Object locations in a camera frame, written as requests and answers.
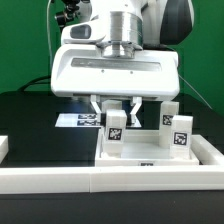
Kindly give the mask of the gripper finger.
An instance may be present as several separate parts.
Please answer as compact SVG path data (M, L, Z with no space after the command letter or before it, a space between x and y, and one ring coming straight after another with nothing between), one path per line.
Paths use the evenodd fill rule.
M100 108L100 97L98 95L90 96L91 105L96 113L97 123L101 126L106 125L106 114Z
M132 109L130 111L130 121L132 124L134 124L136 122L136 114L142 105L142 98L141 97L133 97L130 101L130 105L132 107Z

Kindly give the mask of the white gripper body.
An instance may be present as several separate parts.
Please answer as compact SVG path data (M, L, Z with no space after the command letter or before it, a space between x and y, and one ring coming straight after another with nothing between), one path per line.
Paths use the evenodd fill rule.
M94 45L65 44L54 58L51 89L62 97L172 100L180 91L177 66L174 51L144 50L131 59L104 58Z

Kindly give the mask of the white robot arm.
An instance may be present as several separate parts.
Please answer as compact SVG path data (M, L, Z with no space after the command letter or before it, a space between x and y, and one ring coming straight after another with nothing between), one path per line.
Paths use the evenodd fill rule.
M81 0L80 22L65 27L51 72L57 96L129 99L133 125L144 100L170 101L180 91L178 54L166 48L192 31L191 0Z

